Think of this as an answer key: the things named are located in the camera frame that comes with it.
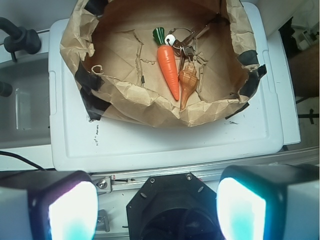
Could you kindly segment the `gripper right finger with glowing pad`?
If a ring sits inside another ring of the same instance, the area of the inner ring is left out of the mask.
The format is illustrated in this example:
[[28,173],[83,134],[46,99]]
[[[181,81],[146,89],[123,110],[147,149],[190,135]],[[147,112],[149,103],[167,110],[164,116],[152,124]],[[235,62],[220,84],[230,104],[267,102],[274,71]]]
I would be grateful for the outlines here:
[[318,240],[320,168],[230,165],[221,174],[216,208],[227,240]]

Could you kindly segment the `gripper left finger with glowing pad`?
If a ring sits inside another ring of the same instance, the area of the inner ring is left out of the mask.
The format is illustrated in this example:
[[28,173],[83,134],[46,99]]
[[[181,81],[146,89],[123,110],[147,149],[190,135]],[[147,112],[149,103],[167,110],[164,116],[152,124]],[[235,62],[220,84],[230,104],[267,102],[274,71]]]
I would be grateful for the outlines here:
[[2,240],[92,240],[98,193],[81,170],[0,173]]

